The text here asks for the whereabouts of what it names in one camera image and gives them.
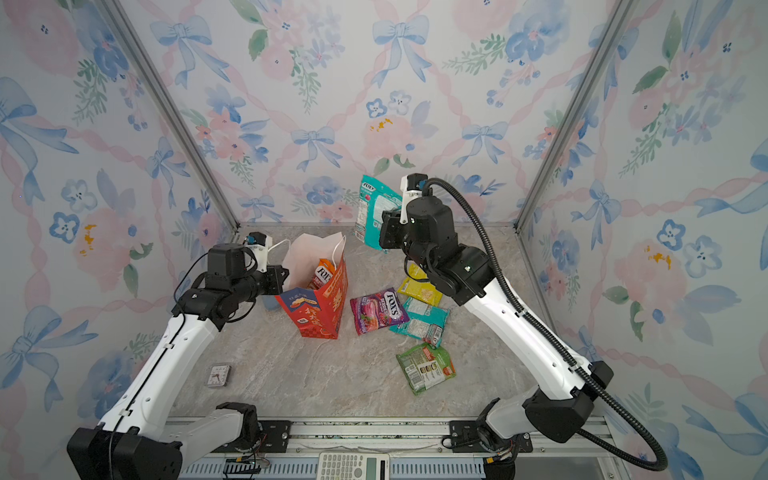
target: fox's candy bag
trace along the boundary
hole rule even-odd
[[[358,335],[410,321],[392,287],[349,301]]]

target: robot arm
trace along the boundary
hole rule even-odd
[[[427,176],[404,177],[403,208],[382,214],[379,245],[399,248],[425,271],[437,290],[453,298],[485,322],[531,371],[538,387],[513,399],[495,402],[478,419],[483,443],[489,449],[509,445],[509,439],[538,430],[556,442],[566,442],[586,423],[597,393],[577,374],[581,368],[603,388],[613,372],[604,362],[590,363],[562,341],[533,313],[504,278],[515,307],[502,290],[488,254],[458,242],[453,213],[443,202],[423,191]],[[553,342],[536,330],[539,322],[561,344],[574,364],[569,365]]]
[[[283,292],[288,270],[267,265],[272,239],[214,246],[207,272],[178,300],[157,348],[94,429],[80,428],[67,452],[81,478],[177,478],[190,463],[224,443],[242,451],[261,439],[256,408],[224,403],[209,416],[170,432],[165,424],[195,362],[243,302]],[[200,288],[205,279],[205,287]]]

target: paper bag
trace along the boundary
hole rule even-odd
[[[277,302],[299,327],[301,336],[338,339],[339,324],[346,298],[347,279],[344,263],[346,238],[335,233],[325,238],[302,234],[290,245],[283,267],[290,275],[283,284]],[[318,290],[307,288],[320,259],[331,260],[336,271]]]

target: wall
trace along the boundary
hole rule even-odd
[[[91,3],[0,12],[0,477],[69,478],[228,232]]]
[[[525,229],[558,332],[669,456],[635,478],[768,478],[766,21],[641,0]]]
[[[414,171],[516,218],[613,3],[122,2],[238,217],[267,222],[352,222],[361,174]]]

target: marble floor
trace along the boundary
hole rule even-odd
[[[366,247],[351,227],[260,227],[275,242],[302,233],[347,235],[345,258],[349,292],[339,339],[309,339],[282,310],[259,302],[238,323],[227,325],[195,364],[171,415],[205,416],[222,402],[253,403],[260,416],[474,416],[496,397],[508,398],[535,381],[509,348],[483,322],[443,297],[451,310],[442,346],[451,354],[457,376],[414,396],[395,354],[419,341],[388,329],[357,336],[349,299],[395,288],[404,279],[402,253]],[[480,247],[472,227],[457,227],[459,241]],[[514,231],[488,227],[499,263],[520,297],[541,313],[534,284],[523,263]],[[282,247],[270,254],[279,263]],[[210,367],[232,365],[226,386],[205,386]]]

